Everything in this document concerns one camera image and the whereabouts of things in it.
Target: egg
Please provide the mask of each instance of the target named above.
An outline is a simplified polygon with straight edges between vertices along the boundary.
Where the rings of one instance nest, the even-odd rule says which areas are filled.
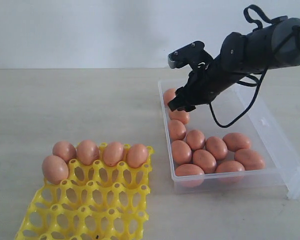
[[[171,143],[171,153],[173,160],[179,165],[190,163],[192,158],[191,148],[182,140]]]
[[[230,132],[222,140],[231,152],[236,152],[239,149],[249,149],[252,146],[250,138],[240,132]]]
[[[199,166],[190,163],[178,166],[174,172],[175,175],[178,177],[192,176],[192,175],[205,175],[205,172]],[[201,185],[203,182],[204,179],[198,179],[198,180],[183,181],[180,182],[180,184],[186,188],[194,188]]]
[[[215,173],[229,173],[229,172],[242,172],[245,167],[238,161],[229,160],[220,163],[216,168]],[[220,177],[218,180],[224,184],[235,184],[242,180],[244,176]]]
[[[50,183],[58,185],[69,176],[69,169],[66,162],[59,156],[47,156],[41,165],[43,176]]]
[[[143,144],[137,143],[132,145],[126,154],[126,163],[131,168],[139,168],[144,164],[149,156],[147,147]]]
[[[227,145],[217,136],[208,137],[205,141],[205,150],[210,152],[217,161],[224,160],[228,154]]]
[[[79,143],[76,148],[76,155],[83,165],[91,165],[99,159],[100,150],[94,141],[87,139]]]
[[[62,158],[66,163],[77,157],[77,151],[68,141],[58,141],[52,148],[52,155]]]
[[[257,151],[243,148],[234,153],[234,160],[241,163],[245,170],[261,170],[266,167],[265,160]]]
[[[124,145],[114,141],[109,143],[103,150],[102,158],[105,165],[113,167],[124,158]]]
[[[163,103],[165,106],[168,106],[168,103],[176,97],[176,89],[170,88],[163,93]]]
[[[178,110],[171,111],[169,109],[168,115],[171,120],[179,120],[183,124],[188,124],[190,121],[190,114],[186,111],[178,111]]]
[[[168,122],[169,136],[172,141],[183,140],[186,137],[187,129],[179,120],[170,120]]]
[[[196,150],[192,156],[193,164],[200,167],[205,174],[213,174],[217,168],[215,157],[204,149]]]
[[[189,145],[191,150],[195,151],[204,147],[206,138],[200,130],[194,129],[188,132],[185,137],[185,142]]]

